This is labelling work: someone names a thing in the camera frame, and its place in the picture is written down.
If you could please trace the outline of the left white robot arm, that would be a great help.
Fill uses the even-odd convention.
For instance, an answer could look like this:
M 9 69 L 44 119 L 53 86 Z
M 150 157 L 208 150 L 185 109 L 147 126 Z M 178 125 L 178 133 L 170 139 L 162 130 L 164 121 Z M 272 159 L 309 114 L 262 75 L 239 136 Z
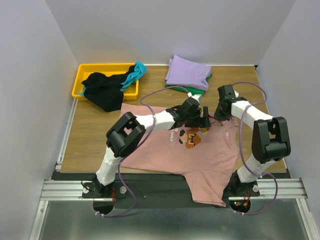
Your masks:
M 102 163 L 92 180 L 93 190 L 100 197 L 111 193 L 111 184 L 121 162 L 141 146 L 152 132 L 174 130 L 182 126 L 189 128 L 209 128 L 209 108 L 200 107 L 202 96 L 188 97 L 181 105 L 151 114 L 134 115 L 124 113 L 106 134 L 106 150 Z

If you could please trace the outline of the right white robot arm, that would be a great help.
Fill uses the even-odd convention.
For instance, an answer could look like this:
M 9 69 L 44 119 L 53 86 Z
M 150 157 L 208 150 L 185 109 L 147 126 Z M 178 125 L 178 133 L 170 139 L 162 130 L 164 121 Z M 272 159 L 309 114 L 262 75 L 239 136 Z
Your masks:
M 242 195 L 253 188 L 267 168 L 290 155 L 288 124 L 284 117 L 266 114 L 255 103 L 237 95 L 232 85 L 223 85 L 217 91 L 219 100 L 214 117 L 221 121 L 240 119 L 239 150 L 243 166 L 231 175 L 227 190 Z M 244 124 L 252 129 L 251 156 L 247 160 L 242 147 Z

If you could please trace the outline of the pink t-shirt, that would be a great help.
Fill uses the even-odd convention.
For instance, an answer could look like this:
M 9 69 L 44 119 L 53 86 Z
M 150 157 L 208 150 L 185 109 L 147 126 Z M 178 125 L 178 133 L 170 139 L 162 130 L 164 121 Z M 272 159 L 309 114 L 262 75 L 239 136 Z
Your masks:
M 209 118 L 209 128 L 153 131 L 121 167 L 182 175 L 196 203 L 225 207 L 223 193 L 239 156 L 235 118 Z

